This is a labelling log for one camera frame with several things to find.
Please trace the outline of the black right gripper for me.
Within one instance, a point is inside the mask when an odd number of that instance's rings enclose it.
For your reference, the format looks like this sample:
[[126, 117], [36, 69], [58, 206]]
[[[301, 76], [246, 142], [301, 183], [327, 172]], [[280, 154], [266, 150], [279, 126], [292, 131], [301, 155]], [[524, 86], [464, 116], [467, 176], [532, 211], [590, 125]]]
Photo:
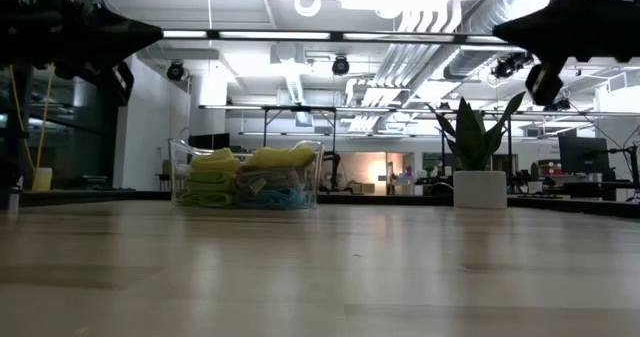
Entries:
[[549, 0], [535, 12], [495, 25], [492, 35], [548, 59], [547, 14], [570, 36], [586, 39], [580, 55], [611, 56], [619, 62], [640, 57], [640, 0]]

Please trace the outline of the black background table frame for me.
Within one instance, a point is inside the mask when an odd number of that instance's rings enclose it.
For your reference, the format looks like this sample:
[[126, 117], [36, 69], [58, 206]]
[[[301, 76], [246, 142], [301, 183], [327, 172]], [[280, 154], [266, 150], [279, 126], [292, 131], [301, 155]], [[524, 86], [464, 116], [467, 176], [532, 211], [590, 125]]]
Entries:
[[[338, 192], [340, 191], [338, 188], [338, 182], [337, 182], [337, 171], [338, 171], [338, 167], [339, 167], [339, 163], [341, 161], [341, 159], [337, 159], [336, 157], [338, 156], [337, 154], [337, 149], [336, 149], [336, 122], [337, 122], [337, 108], [336, 107], [329, 107], [329, 106], [309, 106], [309, 105], [302, 105], [302, 104], [295, 104], [295, 105], [287, 105], [287, 106], [263, 106], [261, 107], [261, 109], [264, 111], [264, 123], [263, 123], [263, 147], [266, 146], [266, 142], [267, 142], [267, 132], [268, 132], [268, 126], [269, 124], [275, 120], [282, 111], [290, 111], [290, 112], [305, 112], [305, 113], [311, 113], [311, 112], [319, 112], [321, 116], [323, 116], [330, 124], [330, 126], [332, 127], [332, 133], [331, 133], [331, 137], [332, 137], [332, 150], [329, 151], [330, 153], [330, 159], [333, 161], [332, 162], [332, 172], [331, 172], [331, 178], [330, 178], [330, 188], [327, 189], [327, 192]], [[277, 113], [274, 115], [273, 118], [269, 118], [269, 112], [271, 110], [275, 110]], [[326, 113], [332, 113], [333, 114], [333, 119], [329, 119], [325, 114]]]

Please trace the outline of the clear plastic bin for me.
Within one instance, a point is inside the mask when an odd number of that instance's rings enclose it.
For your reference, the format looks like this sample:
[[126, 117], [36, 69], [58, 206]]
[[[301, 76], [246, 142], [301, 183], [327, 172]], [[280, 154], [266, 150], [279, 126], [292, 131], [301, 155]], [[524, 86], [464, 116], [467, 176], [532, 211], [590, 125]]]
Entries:
[[[316, 156], [313, 161], [311, 161], [308, 165], [301, 168], [282, 168], [282, 169], [295, 169], [298, 173], [301, 183], [303, 185], [300, 191], [304, 191], [310, 195], [311, 204], [308, 208], [311, 209], [317, 204], [317, 192], [319, 187], [319, 177], [321, 174], [321, 167], [323, 164], [323, 157], [325, 152], [324, 145], [319, 141], [311, 141], [311, 140], [303, 140], [295, 144], [294, 146], [287, 148], [292, 149], [298, 146], [308, 146], [315, 150]], [[183, 188], [184, 182], [186, 178], [192, 172], [218, 172], [218, 171], [194, 171], [191, 168], [191, 160], [194, 155], [205, 155], [210, 154], [214, 150], [206, 150], [193, 147], [189, 145], [186, 141], [180, 139], [172, 139], [169, 141], [170, 147], [170, 162], [171, 162], [171, 201], [176, 206], [178, 205], [175, 200], [179, 191]], [[234, 174], [238, 176], [239, 173], [244, 171], [252, 171], [252, 170], [262, 170], [262, 169], [246, 169], [243, 167], [244, 161], [250, 157], [254, 152], [249, 154], [240, 154], [233, 153], [233, 155], [238, 158], [241, 162], [241, 168]], [[227, 208], [212, 208], [212, 209], [237, 209], [237, 210], [261, 210], [261, 209], [242, 209], [238, 208], [234, 202], [230, 207]]]

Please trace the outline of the long ceiling light bar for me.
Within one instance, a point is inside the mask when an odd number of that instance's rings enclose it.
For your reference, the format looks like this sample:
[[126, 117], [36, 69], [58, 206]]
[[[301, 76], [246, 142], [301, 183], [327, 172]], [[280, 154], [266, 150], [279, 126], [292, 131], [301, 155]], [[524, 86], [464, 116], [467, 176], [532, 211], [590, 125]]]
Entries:
[[397, 43], [468, 46], [507, 46], [492, 35], [459, 33], [342, 32], [284, 30], [164, 30], [166, 40], [309, 41], [334, 43]]

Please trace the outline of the black computer monitor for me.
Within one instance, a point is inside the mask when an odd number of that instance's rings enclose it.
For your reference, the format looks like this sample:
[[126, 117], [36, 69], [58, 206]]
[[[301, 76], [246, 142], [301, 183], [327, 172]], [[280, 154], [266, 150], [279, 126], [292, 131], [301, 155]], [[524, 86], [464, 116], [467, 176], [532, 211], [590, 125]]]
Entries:
[[558, 142], [565, 173], [605, 173], [609, 170], [605, 139], [560, 136]]

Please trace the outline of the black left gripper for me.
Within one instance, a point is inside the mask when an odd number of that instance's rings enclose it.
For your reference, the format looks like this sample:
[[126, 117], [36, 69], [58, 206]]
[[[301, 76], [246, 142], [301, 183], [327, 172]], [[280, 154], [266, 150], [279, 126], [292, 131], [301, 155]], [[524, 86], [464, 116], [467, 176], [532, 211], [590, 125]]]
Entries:
[[163, 37], [163, 30], [108, 9], [104, 0], [0, 0], [0, 69], [52, 64], [60, 78], [108, 83], [108, 63]]

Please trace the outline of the white round plant pot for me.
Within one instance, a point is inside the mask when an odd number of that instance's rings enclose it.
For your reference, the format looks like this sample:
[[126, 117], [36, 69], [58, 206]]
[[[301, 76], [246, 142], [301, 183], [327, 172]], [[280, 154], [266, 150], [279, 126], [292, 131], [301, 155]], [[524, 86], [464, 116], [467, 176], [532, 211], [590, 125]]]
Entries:
[[505, 209], [507, 178], [503, 171], [456, 171], [453, 175], [456, 208]]

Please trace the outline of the black ceiling spotlight cluster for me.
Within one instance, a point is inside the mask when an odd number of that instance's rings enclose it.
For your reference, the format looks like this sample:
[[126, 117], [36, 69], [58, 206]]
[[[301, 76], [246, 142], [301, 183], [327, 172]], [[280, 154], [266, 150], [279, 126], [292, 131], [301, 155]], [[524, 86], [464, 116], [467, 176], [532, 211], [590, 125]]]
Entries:
[[514, 52], [497, 60], [491, 74], [497, 79], [511, 77], [514, 73], [534, 62], [534, 56], [530, 52]]

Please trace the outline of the pale yellow cylinder container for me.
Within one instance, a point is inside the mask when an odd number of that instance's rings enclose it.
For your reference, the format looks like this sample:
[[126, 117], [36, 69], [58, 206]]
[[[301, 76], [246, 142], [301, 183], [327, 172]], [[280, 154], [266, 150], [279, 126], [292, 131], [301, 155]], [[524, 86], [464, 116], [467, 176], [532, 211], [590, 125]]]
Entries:
[[53, 178], [53, 169], [49, 167], [38, 167], [35, 170], [34, 179], [32, 183], [32, 190], [34, 192], [46, 192], [51, 190]]

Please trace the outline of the green artificial succulent plant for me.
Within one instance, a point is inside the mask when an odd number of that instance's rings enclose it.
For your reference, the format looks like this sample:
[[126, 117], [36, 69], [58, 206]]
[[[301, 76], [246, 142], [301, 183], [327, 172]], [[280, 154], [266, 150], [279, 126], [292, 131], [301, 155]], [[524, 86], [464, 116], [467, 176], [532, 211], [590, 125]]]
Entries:
[[464, 171], [486, 169], [490, 157], [501, 145], [506, 132], [505, 125], [520, 107], [525, 94], [526, 92], [521, 92], [511, 98], [502, 115], [490, 129], [485, 128], [482, 113], [474, 110], [464, 98], [459, 100], [455, 125], [452, 125], [444, 114], [429, 106], [430, 112], [434, 114], [445, 134], [449, 149]]

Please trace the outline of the lime green microfiber towel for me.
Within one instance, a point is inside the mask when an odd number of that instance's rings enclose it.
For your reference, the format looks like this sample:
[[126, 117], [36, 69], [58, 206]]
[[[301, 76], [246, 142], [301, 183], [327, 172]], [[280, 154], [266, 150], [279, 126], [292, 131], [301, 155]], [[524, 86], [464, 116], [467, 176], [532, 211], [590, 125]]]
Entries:
[[230, 207], [235, 198], [236, 177], [228, 172], [192, 172], [175, 202], [183, 206]]

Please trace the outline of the teal microfiber towel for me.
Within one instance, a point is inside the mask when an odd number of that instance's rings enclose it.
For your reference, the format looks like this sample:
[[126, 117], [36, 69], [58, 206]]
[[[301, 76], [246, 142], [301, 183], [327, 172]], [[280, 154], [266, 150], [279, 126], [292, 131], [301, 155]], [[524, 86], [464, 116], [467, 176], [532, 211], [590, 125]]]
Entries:
[[308, 208], [310, 195], [292, 187], [263, 189], [257, 193], [238, 192], [235, 205], [242, 209], [296, 210]]

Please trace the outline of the grey microfiber towel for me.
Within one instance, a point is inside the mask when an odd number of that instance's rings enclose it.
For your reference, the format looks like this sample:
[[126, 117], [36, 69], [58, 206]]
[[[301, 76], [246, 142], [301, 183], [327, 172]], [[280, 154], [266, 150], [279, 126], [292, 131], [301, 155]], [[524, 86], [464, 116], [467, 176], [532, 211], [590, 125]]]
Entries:
[[295, 169], [262, 169], [239, 173], [235, 187], [237, 191], [259, 193], [284, 187], [300, 191], [303, 185]]

